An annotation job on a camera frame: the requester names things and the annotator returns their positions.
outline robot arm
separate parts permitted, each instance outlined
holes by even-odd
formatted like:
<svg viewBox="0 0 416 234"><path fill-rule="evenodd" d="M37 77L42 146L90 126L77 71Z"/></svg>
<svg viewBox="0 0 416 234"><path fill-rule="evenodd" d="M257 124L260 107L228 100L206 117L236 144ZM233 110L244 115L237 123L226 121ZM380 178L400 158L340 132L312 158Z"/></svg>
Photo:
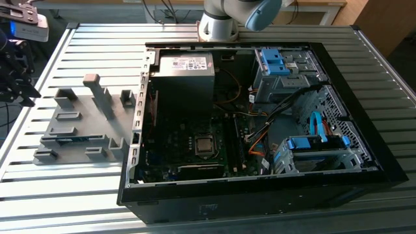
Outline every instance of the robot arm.
<svg viewBox="0 0 416 234"><path fill-rule="evenodd" d="M237 39L237 23L252 31L262 30L273 21L281 0L205 0L198 36L204 41Z"/></svg>

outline cable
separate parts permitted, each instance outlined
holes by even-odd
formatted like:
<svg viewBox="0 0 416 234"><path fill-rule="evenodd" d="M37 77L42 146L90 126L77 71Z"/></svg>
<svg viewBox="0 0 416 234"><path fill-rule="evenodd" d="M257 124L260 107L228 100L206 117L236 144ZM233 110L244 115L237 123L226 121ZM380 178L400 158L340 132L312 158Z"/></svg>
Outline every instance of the cable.
<svg viewBox="0 0 416 234"><path fill-rule="evenodd" d="M173 15L174 23L178 23L177 18L176 18L176 11L174 11L174 9L173 9L170 0L168 0L168 3L169 3L170 8L172 8L172 15Z"/></svg>
<svg viewBox="0 0 416 234"><path fill-rule="evenodd" d="M272 112L268 114L266 121L265 121L262 127L260 128L260 130L256 131L254 133L249 134L246 136L246 140L252 139L256 135L258 135L269 127L269 125L274 121L274 117L292 106L293 102L297 100L297 98L304 93L313 91L313 90L318 90L321 87L322 87L321 84L312 85L310 87L298 89L294 93L292 93L289 96L286 96L285 99L282 99L282 101L278 102L278 104L274 107L274 109L272 110Z"/></svg>
<svg viewBox="0 0 416 234"><path fill-rule="evenodd" d="M10 121L8 121L6 123L1 124L1 125L0 125L0 128L4 127L4 126L6 126L6 125L9 125L12 122L16 121L16 119L17 119L17 117L16 117L14 119L12 119Z"/></svg>
<svg viewBox="0 0 416 234"><path fill-rule="evenodd" d="M37 1L44 1L44 0L28 0L25 3L26 4L29 4L29 5L32 5L34 2L37 2Z"/></svg>
<svg viewBox="0 0 416 234"><path fill-rule="evenodd" d="M248 107L248 113L252 115L258 115L258 112L252 112L252 108L253 108L253 104L249 103L249 107Z"/></svg>
<svg viewBox="0 0 416 234"><path fill-rule="evenodd" d="M245 116L257 116L254 114L248 114L248 113L244 113L244 112L240 112L240 111L229 111L229 110L225 110L222 107L220 107L217 104L213 104L221 111L224 112L229 112L229 113L234 113L234 114L241 114L241 115L245 115Z"/></svg>
<svg viewBox="0 0 416 234"><path fill-rule="evenodd" d="M294 10L293 10L293 13L292 13L292 19L290 19L289 23L286 23L286 25L293 23L293 21L297 18L297 15L298 15L298 2L297 2L297 0L294 0Z"/></svg>
<svg viewBox="0 0 416 234"><path fill-rule="evenodd" d="M250 147L249 150L248 150L248 154L264 156L264 153L260 153L260 152L253 151L253 148L254 148L254 146L257 145L258 141L262 139L262 137L264 137L264 135L266 134L266 132L268 132L268 129L264 131L264 133L261 134L261 136L258 137L258 139L254 141L252 147Z"/></svg>
<svg viewBox="0 0 416 234"><path fill-rule="evenodd" d="M192 10L188 10L188 13L185 14L184 18L178 21L178 23L181 23L181 22L186 19L186 17L188 17L188 15L189 15L190 11L192 11Z"/></svg>
<svg viewBox="0 0 416 234"><path fill-rule="evenodd" d="M329 128L328 122L324 120L322 123L324 123L324 127L325 127L325 129L326 129L326 134L328 134L328 135L332 135L332 130L330 130L330 128Z"/></svg>
<svg viewBox="0 0 416 234"><path fill-rule="evenodd" d="M164 0L161 0L162 5L166 7L168 11L170 12L173 19L174 19L174 23L177 23L177 19L176 19L176 14L174 14L174 10L173 8L169 8L168 4L165 3Z"/></svg>
<svg viewBox="0 0 416 234"><path fill-rule="evenodd" d="M224 68L220 68L220 70L224 71L225 73L228 73L228 75L233 78L233 80L234 80L234 82L236 82L236 84L238 86L238 92L237 92L236 96L232 99L225 100L225 101L217 101L217 102L214 102L214 104L229 103L229 102L234 101L240 97L240 95L241 95L241 85L240 85L238 80L236 79L236 77L233 76L233 74L228 70L225 70Z"/></svg>
<svg viewBox="0 0 416 234"><path fill-rule="evenodd" d="M162 22L157 21L157 20L154 19L153 15L150 14L150 11L149 11L149 9L148 9L148 5L145 4L145 0L141 0L141 2L142 2L144 8L145 8L145 10L146 10L146 12L148 12L148 14L149 14L152 20L154 20L156 23L158 23L158 24L162 25Z"/></svg>
<svg viewBox="0 0 416 234"><path fill-rule="evenodd" d="M165 10L160 10L161 12L162 12L162 14L164 14L164 16L165 16L165 18L173 18L173 16L169 16L164 11Z"/></svg>
<svg viewBox="0 0 416 234"><path fill-rule="evenodd" d="M9 113L9 111L8 111L8 104L6 104L6 102L4 103L5 104L5 111L6 111L6 135L8 135L8 132L9 132L9 128L10 128L10 125L9 125L9 121L10 121L10 113Z"/></svg>

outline black cable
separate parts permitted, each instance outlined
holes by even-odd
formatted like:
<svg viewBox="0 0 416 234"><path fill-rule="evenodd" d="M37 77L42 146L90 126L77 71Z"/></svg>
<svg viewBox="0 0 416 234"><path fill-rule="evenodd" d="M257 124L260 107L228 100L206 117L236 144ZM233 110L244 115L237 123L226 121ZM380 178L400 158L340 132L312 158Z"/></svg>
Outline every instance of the black cable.
<svg viewBox="0 0 416 234"><path fill-rule="evenodd" d="M174 10L173 10L173 6L172 6L172 3L170 3L170 0L168 0L169 2L169 5L172 8L169 8L168 4L164 2L164 0L161 0L164 6L166 7L168 11L170 12L172 16L173 16L173 19L174 19L174 23L177 23L177 19L176 19L176 14L174 14Z"/></svg>
<svg viewBox="0 0 416 234"><path fill-rule="evenodd" d="M185 19L186 19L186 17L188 17L188 15L189 15L189 12L190 12L192 10L188 10L188 13L186 13L186 15L184 16L184 18L178 21L178 23L181 23Z"/></svg>
<svg viewBox="0 0 416 234"><path fill-rule="evenodd" d="M172 8L174 23L178 23L177 18L176 18L176 11L174 11L174 9L173 9L173 5L172 5L172 3L170 3L170 0L168 0L168 3L169 3L170 8Z"/></svg>
<svg viewBox="0 0 416 234"><path fill-rule="evenodd" d="M286 25L293 23L293 21L297 18L297 15L298 15L298 2L297 2L297 0L294 0L294 9L293 9L293 13L292 13L292 19L290 19L289 23L286 23Z"/></svg>
<svg viewBox="0 0 416 234"><path fill-rule="evenodd" d="M168 19L169 19L169 18L173 18L173 16L168 15L168 14L164 12L165 10L160 10L160 11L162 12L165 18L168 18Z"/></svg>
<svg viewBox="0 0 416 234"><path fill-rule="evenodd" d="M266 129L269 128L270 124L274 121L276 116L285 111L288 108L290 108L293 102L297 100L297 98L306 92L313 91L313 90L318 90L322 87L322 84L317 84L317 85L312 85L310 87L306 88L301 88L298 89L294 93L292 93L289 96L285 97L285 99L282 99L277 106L274 107L274 109L272 110L272 112L268 115L266 121L262 125L262 127L258 129L258 131L256 131L249 137L248 139L252 139L254 136L257 136L258 134L264 133L264 131L266 131Z"/></svg>
<svg viewBox="0 0 416 234"><path fill-rule="evenodd" d="M1 124L1 125L0 125L0 128L2 128L4 126L9 126L9 124L10 124L12 122L14 122L16 119L17 119L17 117L16 117L14 119L12 119L10 121L8 121L6 123Z"/></svg>
<svg viewBox="0 0 416 234"><path fill-rule="evenodd" d="M149 9L148 9L148 5L145 4L145 0L141 0L141 2L142 2L144 8L145 8L145 10L146 10L146 12L148 12L148 14L149 14L152 20L154 20L156 23L158 23L158 24L162 25L162 22L157 21L157 20L154 19L154 17L152 16L150 11L149 11Z"/></svg>
<svg viewBox="0 0 416 234"><path fill-rule="evenodd" d="M8 135L8 132L9 132L9 128L10 128L10 125L9 125L9 121L10 121L10 114L8 112L8 104L5 102L5 111L6 111L6 135Z"/></svg>
<svg viewBox="0 0 416 234"><path fill-rule="evenodd" d="M0 106L0 109L1 109L1 108L6 108L6 112L8 112L8 108L9 108L9 107L13 107L13 106L17 106L17 107L20 108L20 110L21 110L21 106L18 106L18 105L8 105L8 104L5 104L4 106ZM16 119L17 119L17 118L14 118L13 120L9 120L9 115L6 115L6 123L1 124L1 125L0 125L0 128L4 127L4 126L9 126L9 124L10 124L12 122L14 122Z"/></svg>

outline metal table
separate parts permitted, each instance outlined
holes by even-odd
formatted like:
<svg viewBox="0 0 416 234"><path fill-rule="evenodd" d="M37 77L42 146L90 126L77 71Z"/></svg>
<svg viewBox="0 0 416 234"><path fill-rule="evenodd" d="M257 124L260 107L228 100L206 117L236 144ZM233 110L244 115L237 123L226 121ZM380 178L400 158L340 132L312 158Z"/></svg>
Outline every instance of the metal table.
<svg viewBox="0 0 416 234"><path fill-rule="evenodd" d="M82 76L97 73L112 94L134 90L144 43L196 40L190 24L81 24L66 29L36 85L42 98L36 107L22 109L0 151L0 230L18 234L414 233L416 96L362 33L350 27L274 26L260 33L240 28L240 40L324 43L408 173L410 180L393 189L330 210L146 227L116 205L120 163L32 164L56 107L50 97L57 88L72 87L77 95L86 94Z"/></svg>

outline floor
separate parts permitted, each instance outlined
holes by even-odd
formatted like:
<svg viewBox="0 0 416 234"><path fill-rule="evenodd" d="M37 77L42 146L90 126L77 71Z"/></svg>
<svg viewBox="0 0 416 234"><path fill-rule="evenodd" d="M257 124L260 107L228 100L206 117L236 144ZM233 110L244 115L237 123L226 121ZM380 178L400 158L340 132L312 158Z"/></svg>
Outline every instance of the floor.
<svg viewBox="0 0 416 234"><path fill-rule="evenodd" d="M49 23L49 41L45 43L33 43L34 47L34 65L36 72L32 75L33 78L38 77L42 68L48 62L48 56L52 54L57 45L61 34L65 30L68 22L84 22L84 23L145 23L144 11L137 10L60 10L60 18L54 19L49 10L38 10L38 13L45 15ZM177 18L181 23L194 23L201 18L202 11L177 11ZM162 20L165 23L173 23L173 20L165 17L164 12L156 12L156 19ZM416 89L414 79L414 66L416 66L416 44L412 45L409 40L404 40L396 48L392 55L388 57L388 61L402 76L408 84ZM18 106L9 107L9 120L13 120L20 113ZM0 126L6 123L6 108L4 103L0 103ZM6 126L0 127L0 146L2 145L4 138L6 136Z"/></svg>

